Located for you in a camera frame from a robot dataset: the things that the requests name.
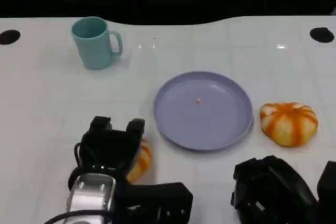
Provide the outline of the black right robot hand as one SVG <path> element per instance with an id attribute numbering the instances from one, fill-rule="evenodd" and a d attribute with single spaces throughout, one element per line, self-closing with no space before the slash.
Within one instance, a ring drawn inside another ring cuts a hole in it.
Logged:
<path id="1" fill-rule="evenodd" d="M 252 158 L 235 166 L 230 204 L 241 223 L 317 223 L 318 201 L 283 159 Z"/>

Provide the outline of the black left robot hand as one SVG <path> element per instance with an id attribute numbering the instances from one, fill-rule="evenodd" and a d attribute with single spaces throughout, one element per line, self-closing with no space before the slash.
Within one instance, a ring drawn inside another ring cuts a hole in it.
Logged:
<path id="1" fill-rule="evenodd" d="M 143 137 L 144 128 L 144 119 L 132 119 L 125 131 L 114 130 L 109 117 L 95 116 L 75 145 L 77 165 L 115 169 L 134 183 L 152 164 L 152 150 Z"/>

